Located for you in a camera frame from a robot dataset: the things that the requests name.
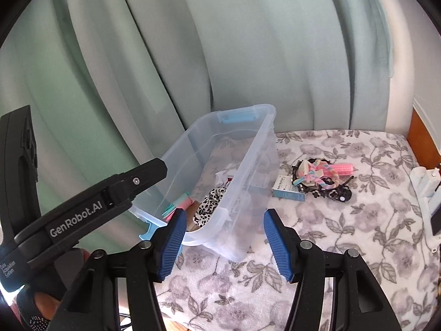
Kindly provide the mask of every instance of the curtain fold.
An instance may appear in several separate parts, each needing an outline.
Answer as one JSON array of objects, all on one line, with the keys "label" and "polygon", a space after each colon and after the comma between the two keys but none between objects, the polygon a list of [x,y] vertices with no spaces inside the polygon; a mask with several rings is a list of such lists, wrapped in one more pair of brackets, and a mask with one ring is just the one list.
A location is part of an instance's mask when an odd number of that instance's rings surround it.
[{"label": "curtain fold", "polygon": [[348,55],[352,129],[384,130],[393,71],[390,34],[378,0],[333,0]]},{"label": "curtain fold", "polygon": [[[210,111],[384,130],[390,49],[378,0],[33,0],[0,50],[0,113],[31,105],[47,212]],[[145,229],[124,213],[80,245],[121,251]]]}]

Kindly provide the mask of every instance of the floral blanket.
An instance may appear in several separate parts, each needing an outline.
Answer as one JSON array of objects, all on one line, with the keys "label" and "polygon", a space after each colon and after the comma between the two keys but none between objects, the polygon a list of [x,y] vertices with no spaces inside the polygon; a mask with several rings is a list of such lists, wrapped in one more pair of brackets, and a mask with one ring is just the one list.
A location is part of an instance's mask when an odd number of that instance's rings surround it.
[{"label": "floral blanket", "polygon": [[[353,163],[347,203],[272,198],[285,225],[323,250],[355,248],[388,297],[403,330],[421,331],[437,295],[439,253],[425,242],[420,208],[409,179],[414,155],[400,135],[363,130],[277,134],[280,174],[297,160],[319,157]],[[241,263],[201,247],[184,247],[175,268],[156,285],[162,312],[191,330],[283,330],[296,285],[279,275],[261,230]],[[321,331],[328,330],[332,282],[326,281]]]}]

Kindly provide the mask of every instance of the pink item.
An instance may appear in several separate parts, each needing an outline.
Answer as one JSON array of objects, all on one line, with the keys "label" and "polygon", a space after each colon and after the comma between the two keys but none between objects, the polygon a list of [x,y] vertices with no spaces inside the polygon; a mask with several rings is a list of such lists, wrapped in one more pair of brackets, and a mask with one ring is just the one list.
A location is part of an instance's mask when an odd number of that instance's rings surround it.
[{"label": "pink item", "polygon": [[297,171],[298,179],[293,182],[294,185],[298,185],[303,182],[314,182],[320,185],[324,189],[330,189],[331,186],[326,184],[321,178],[323,177],[323,170],[327,168],[327,163],[317,159],[314,164],[304,159]]},{"label": "pink item", "polygon": [[[337,172],[338,175],[352,175],[354,174],[354,165],[351,163],[340,163],[340,164],[332,164],[332,168]],[[332,173],[327,169],[323,169],[323,176],[325,178],[331,178]]]},{"label": "pink item", "polygon": [[313,164],[313,166],[314,166],[314,168],[316,170],[322,171],[323,176],[325,175],[325,172],[328,172],[330,174],[329,178],[331,178],[332,181],[334,182],[334,184],[328,185],[323,180],[321,180],[321,183],[317,183],[317,184],[320,185],[323,189],[333,189],[333,188],[336,188],[339,185],[340,178],[339,178],[338,173],[334,169],[334,165],[333,164],[328,164],[325,161],[322,161],[320,159],[316,159],[314,164]]},{"label": "pink item", "polygon": [[185,200],[182,201],[182,203],[178,204],[176,207],[186,210],[191,205],[191,203],[193,203],[193,200],[191,199],[191,197],[187,197]]},{"label": "pink item", "polygon": [[167,217],[166,218],[164,218],[164,220],[168,223],[169,221],[170,221],[170,219],[171,219],[171,217],[173,216],[173,214],[175,213],[175,210],[174,211],[172,211],[169,215],[167,215]]}]

